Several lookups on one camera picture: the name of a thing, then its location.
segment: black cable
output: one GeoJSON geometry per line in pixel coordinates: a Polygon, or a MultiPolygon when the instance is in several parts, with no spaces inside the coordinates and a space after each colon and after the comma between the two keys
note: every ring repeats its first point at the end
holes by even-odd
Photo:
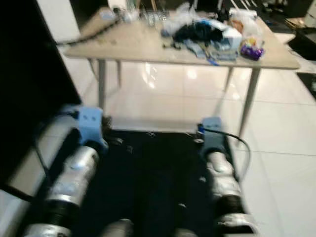
{"type": "Polygon", "coordinates": [[[121,18],[117,18],[115,19],[115,21],[107,26],[105,26],[104,28],[102,28],[101,30],[99,30],[98,32],[92,34],[92,35],[89,35],[89,36],[86,36],[84,38],[81,38],[81,39],[74,39],[74,40],[68,40],[68,41],[62,41],[62,42],[55,42],[55,44],[57,46],[60,46],[60,45],[75,45],[77,43],[83,43],[83,42],[86,42],[88,40],[91,40],[93,38],[95,38],[96,36],[98,36],[99,34],[107,31],[109,28],[113,27],[114,25],[116,25],[117,23],[119,23],[121,20],[121,18]]]}
{"type": "Polygon", "coordinates": [[[46,178],[46,182],[47,182],[47,186],[50,187],[52,185],[52,182],[51,182],[51,178],[49,176],[49,170],[47,168],[47,166],[45,165],[45,162],[44,162],[44,159],[40,153],[40,149],[39,149],[39,146],[38,146],[38,137],[41,133],[41,131],[48,125],[50,124],[54,119],[60,117],[60,116],[71,116],[73,117],[74,119],[77,119],[78,116],[79,116],[79,113],[78,111],[73,111],[73,112],[60,112],[58,114],[56,114],[55,116],[49,118],[46,122],[43,122],[42,124],[40,124],[40,126],[38,126],[38,128],[35,130],[34,132],[34,135],[33,135],[33,147],[34,147],[34,150],[37,154],[37,157],[39,159],[39,162],[44,170],[44,173],[45,173],[45,178],[46,178]]]}
{"type": "Polygon", "coordinates": [[[227,133],[227,132],[212,130],[212,129],[208,129],[208,128],[204,128],[204,127],[203,127],[203,130],[205,130],[207,132],[219,133],[219,134],[226,135],[226,136],[229,136],[229,137],[234,137],[235,139],[239,140],[240,142],[242,142],[246,146],[246,148],[248,150],[248,156],[247,156],[247,159],[246,159],[246,161],[244,163],[243,169],[241,170],[240,175],[238,175],[238,177],[237,177],[237,180],[239,182],[242,182],[243,179],[246,176],[246,173],[247,173],[248,169],[249,169],[250,160],[251,160],[251,150],[250,150],[249,145],[244,140],[242,140],[240,137],[238,137],[236,135],[233,135],[233,134],[230,134],[230,133],[227,133]]]}
{"type": "Polygon", "coordinates": [[[36,152],[36,154],[38,156],[39,162],[40,162],[40,164],[41,164],[41,166],[42,166],[42,168],[43,168],[43,170],[45,172],[45,178],[46,178],[47,186],[50,187],[51,184],[52,184],[51,183],[51,178],[50,178],[49,173],[48,173],[48,168],[47,168],[47,166],[44,163],[43,157],[41,156],[40,149],[38,147],[38,143],[37,143],[36,139],[33,140],[33,146],[34,146],[35,152],[36,152]]]}

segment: clutter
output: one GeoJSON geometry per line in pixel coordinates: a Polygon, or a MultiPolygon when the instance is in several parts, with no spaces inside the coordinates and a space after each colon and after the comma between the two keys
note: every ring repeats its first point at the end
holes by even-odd
{"type": "Polygon", "coordinates": [[[176,9],[176,14],[167,19],[161,30],[161,35],[164,37],[172,36],[177,30],[187,24],[191,24],[196,12],[193,7],[190,9],[190,4],[185,2],[176,9]]]}
{"type": "Polygon", "coordinates": [[[216,60],[214,60],[214,58],[212,58],[207,46],[205,45],[205,43],[200,42],[199,46],[201,47],[201,49],[203,49],[205,56],[206,56],[206,60],[213,66],[219,66],[219,64],[216,62],[216,60]]]}
{"type": "Polygon", "coordinates": [[[188,50],[192,51],[197,58],[206,58],[204,50],[197,44],[194,43],[190,39],[186,39],[183,41],[188,50]]]}
{"type": "Polygon", "coordinates": [[[229,44],[228,39],[222,39],[222,41],[220,41],[220,42],[216,42],[216,41],[211,40],[211,44],[218,51],[225,51],[225,50],[231,49],[231,45],[229,44]]]}
{"type": "Polygon", "coordinates": [[[221,41],[222,38],[222,31],[203,23],[185,25],[173,35],[173,40],[175,42],[182,42],[184,40],[196,40],[203,42],[209,42],[210,40],[221,41]]]}
{"type": "Polygon", "coordinates": [[[241,48],[240,53],[246,58],[250,58],[252,60],[258,61],[260,57],[264,54],[263,48],[256,48],[248,45],[244,45],[241,48]]]}
{"type": "Polygon", "coordinates": [[[228,28],[223,32],[223,38],[227,39],[230,45],[230,50],[237,50],[242,41],[242,35],[235,28],[228,28]]]}
{"type": "Polygon", "coordinates": [[[246,10],[246,9],[231,8],[231,9],[229,9],[229,15],[230,15],[230,17],[246,16],[246,17],[250,17],[251,19],[256,19],[257,18],[257,12],[256,11],[254,11],[254,10],[246,10]]]}
{"type": "Polygon", "coordinates": [[[244,39],[248,37],[256,37],[262,39],[262,29],[250,17],[236,15],[230,18],[230,24],[236,28],[244,39]]]}
{"type": "Polygon", "coordinates": [[[100,16],[101,16],[102,20],[113,20],[116,17],[115,13],[111,10],[101,11],[100,16]]]}
{"type": "Polygon", "coordinates": [[[218,21],[218,20],[214,20],[214,19],[205,19],[202,18],[200,20],[198,20],[198,22],[209,25],[211,27],[214,27],[220,31],[225,31],[226,29],[230,28],[230,26],[218,21]]]}
{"type": "Polygon", "coordinates": [[[144,16],[148,26],[154,27],[156,25],[156,18],[153,12],[145,13],[144,16]]]}
{"type": "Polygon", "coordinates": [[[163,44],[162,47],[163,48],[175,48],[177,50],[181,50],[181,47],[178,44],[176,44],[175,42],[172,42],[170,45],[163,44]]]}
{"type": "Polygon", "coordinates": [[[130,23],[132,21],[135,21],[139,18],[139,11],[138,10],[133,10],[133,11],[128,11],[124,14],[124,22],[130,23]]]}
{"type": "Polygon", "coordinates": [[[213,51],[210,53],[211,57],[215,61],[235,61],[238,58],[238,51],[228,51],[228,52],[217,52],[213,51]]]}

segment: glossy floor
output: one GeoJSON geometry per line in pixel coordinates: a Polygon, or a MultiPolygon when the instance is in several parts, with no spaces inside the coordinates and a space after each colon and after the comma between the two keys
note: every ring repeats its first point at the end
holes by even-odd
{"type": "MultiPolygon", "coordinates": [[[[292,35],[277,34],[286,42],[292,35]]],[[[296,56],[299,71],[316,65],[296,56]]],[[[122,87],[115,62],[107,65],[105,114],[114,128],[193,131],[203,117],[219,115],[237,134],[249,69],[235,69],[226,93],[227,68],[123,63],[122,87]]],[[[84,101],[97,105],[97,82],[84,101]]],[[[316,233],[316,101],[295,71],[262,70],[243,137],[253,159],[243,183],[246,203],[267,237],[311,237],[316,233]]],[[[237,166],[245,155],[236,147],[237,166]]]]}

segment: white wall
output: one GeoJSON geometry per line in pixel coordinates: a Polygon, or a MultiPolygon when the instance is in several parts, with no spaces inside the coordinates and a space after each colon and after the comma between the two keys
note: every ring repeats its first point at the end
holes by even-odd
{"type": "MultiPolygon", "coordinates": [[[[37,0],[48,28],[56,42],[73,40],[80,31],[69,0],[37,0]]],[[[63,55],[68,46],[59,46],[58,50],[73,83],[85,103],[84,94],[95,80],[91,66],[86,59],[70,59],[63,55]]]]}

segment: white table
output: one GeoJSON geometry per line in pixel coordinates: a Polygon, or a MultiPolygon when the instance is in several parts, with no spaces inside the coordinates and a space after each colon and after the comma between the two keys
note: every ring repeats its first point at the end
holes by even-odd
{"type": "MultiPolygon", "coordinates": [[[[93,34],[111,21],[102,20],[101,8],[81,31],[82,36],[93,34]]],[[[230,83],[231,75],[235,67],[251,68],[251,78],[248,86],[247,97],[243,107],[239,136],[242,135],[248,118],[249,110],[254,98],[255,89],[261,69],[283,69],[294,70],[300,65],[293,55],[280,43],[268,26],[257,18],[257,24],[262,28],[266,53],[259,61],[252,61],[243,57],[238,57],[236,61],[219,61],[221,67],[228,67],[229,72],[226,78],[225,91],[230,83]]],[[[98,61],[99,78],[99,106],[104,108],[104,89],[106,60],[116,60],[118,64],[118,81],[121,84],[121,62],[150,62],[182,65],[205,65],[210,67],[210,63],[203,59],[198,59],[188,50],[175,50],[162,48],[163,43],[170,43],[171,39],[163,39],[160,36],[161,26],[149,27],[144,21],[135,21],[130,24],[120,23],[108,31],[100,34],[95,39],[85,43],[72,46],[66,56],[76,58],[87,58],[98,61]]]]}

